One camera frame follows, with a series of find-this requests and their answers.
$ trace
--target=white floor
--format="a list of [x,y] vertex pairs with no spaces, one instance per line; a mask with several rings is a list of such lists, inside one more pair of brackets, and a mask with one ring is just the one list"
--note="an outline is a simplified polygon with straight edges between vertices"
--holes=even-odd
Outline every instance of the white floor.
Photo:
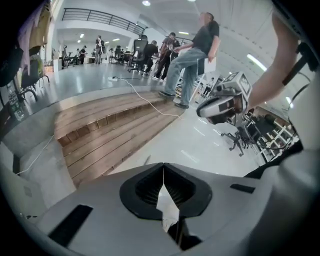
[[264,164],[261,155],[256,155],[253,148],[240,150],[229,148],[233,142],[220,133],[234,134],[237,129],[231,124],[210,124],[205,118],[196,114],[197,105],[190,106],[166,129],[150,140],[145,146],[129,157],[110,174],[122,172],[144,165],[148,156],[148,164],[166,162],[175,163],[198,170],[243,177]]

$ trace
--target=bottle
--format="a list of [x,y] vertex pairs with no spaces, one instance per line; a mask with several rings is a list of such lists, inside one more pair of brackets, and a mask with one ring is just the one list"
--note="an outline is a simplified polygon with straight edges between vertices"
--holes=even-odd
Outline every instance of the bottle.
[[7,90],[8,90],[9,104],[12,109],[12,112],[14,113],[16,119],[18,121],[21,121],[25,117],[25,114],[20,107],[16,90],[15,90],[15,87],[12,85],[12,83],[9,83],[7,85]]

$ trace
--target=sneaker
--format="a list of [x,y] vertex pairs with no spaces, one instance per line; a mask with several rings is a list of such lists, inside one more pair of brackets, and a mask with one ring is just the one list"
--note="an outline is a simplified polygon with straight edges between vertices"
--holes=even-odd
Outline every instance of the sneaker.
[[159,91],[159,96],[165,100],[173,100],[175,98],[175,94],[169,94],[169,93],[166,93],[164,91]]
[[174,105],[175,105],[176,107],[181,108],[181,109],[184,109],[184,110],[186,110],[186,109],[189,108],[188,105],[182,105],[181,103],[174,103]]

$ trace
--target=black vent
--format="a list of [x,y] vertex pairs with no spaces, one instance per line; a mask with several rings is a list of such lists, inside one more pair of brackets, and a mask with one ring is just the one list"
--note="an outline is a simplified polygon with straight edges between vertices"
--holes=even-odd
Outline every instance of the black vent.
[[78,205],[70,214],[49,234],[49,237],[63,247],[67,247],[79,228],[89,216],[92,207]]
[[162,212],[156,206],[163,184],[182,218],[199,216],[212,198],[212,190],[204,181],[169,163],[158,163],[124,182],[120,199],[138,218],[162,220]]
[[232,188],[234,190],[239,190],[239,191],[242,191],[242,192],[246,192],[246,193],[249,193],[249,194],[252,194],[256,189],[255,187],[245,186],[245,185],[241,185],[241,184],[232,184],[230,186],[230,188]]

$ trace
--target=ceiling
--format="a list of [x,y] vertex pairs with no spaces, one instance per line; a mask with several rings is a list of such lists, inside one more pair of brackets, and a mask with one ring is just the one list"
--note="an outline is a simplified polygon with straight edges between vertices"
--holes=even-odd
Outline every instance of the ceiling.
[[77,43],[78,40],[81,40],[81,44],[95,44],[96,38],[101,36],[104,42],[109,41],[109,45],[111,47],[120,45],[122,47],[128,46],[130,38],[121,34],[97,30],[97,29],[80,29],[80,28],[67,28],[67,29],[59,29],[57,32],[57,36],[59,41],[63,41],[64,44],[74,44]]
[[[179,37],[188,39],[192,39],[200,28],[200,13],[212,13],[220,25],[217,70],[224,77],[229,72],[240,70],[253,84],[263,71],[247,58],[247,54],[252,54],[268,68],[276,53],[277,37],[272,26],[273,5],[270,0],[149,0],[150,6],[144,6],[142,0],[96,1],[108,5],[125,3],[141,13],[140,20],[148,19],[162,31],[175,32]],[[189,35],[179,34],[179,31],[188,32]],[[301,72],[309,78],[313,77],[307,67]],[[292,99],[307,83],[304,76],[297,75],[277,98],[261,107],[287,119],[289,103],[286,97]]]

